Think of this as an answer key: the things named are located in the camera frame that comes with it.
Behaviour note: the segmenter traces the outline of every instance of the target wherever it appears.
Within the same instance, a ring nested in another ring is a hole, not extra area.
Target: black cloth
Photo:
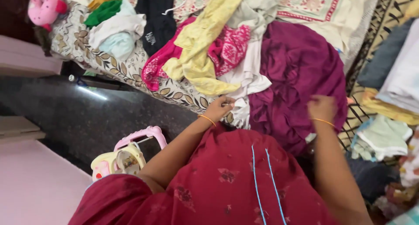
[[[145,14],[147,24],[141,37],[143,47],[148,56],[160,50],[176,32],[173,11],[163,15],[167,9],[173,8],[174,0],[138,0],[135,11]]]

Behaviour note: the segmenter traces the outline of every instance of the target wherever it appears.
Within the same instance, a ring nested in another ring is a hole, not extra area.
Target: green cloth
[[[101,22],[110,19],[121,10],[122,0],[108,0],[102,3],[95,9],[89,17],[84,21],[84,24],[91,29],[99,25]]]

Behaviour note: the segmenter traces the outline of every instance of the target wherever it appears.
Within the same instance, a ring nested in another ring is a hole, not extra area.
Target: stuffed toy
[[[38,26],[51,31],[51,24],[58,14],[65,14],[67,4],[63,0],[30,0],[28,15],[31,21]]]

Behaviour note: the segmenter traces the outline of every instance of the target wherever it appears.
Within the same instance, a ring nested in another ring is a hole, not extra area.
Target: bangle
[[[214,126],[217,126],[212,120],[210,120],[210,118],[208,118],[207,116],[205,116],[205,115],[198,115],[198,117],[204,117],[204,118],[206,118],[207,120],[209,120],[209,121],[211,121],[212,122],[212,124],[214,125]]]
[[[327,124],[329,124],[329,125],[333,126],[334,128],[336,128],[336,127],[333,125],[333,123],[330,123],[330,122],[325,121],[325,120],[323,120],[323,119],[313,118],[312,120],[319,120],[319,121],[325,122],[325,123],[327,123]]]

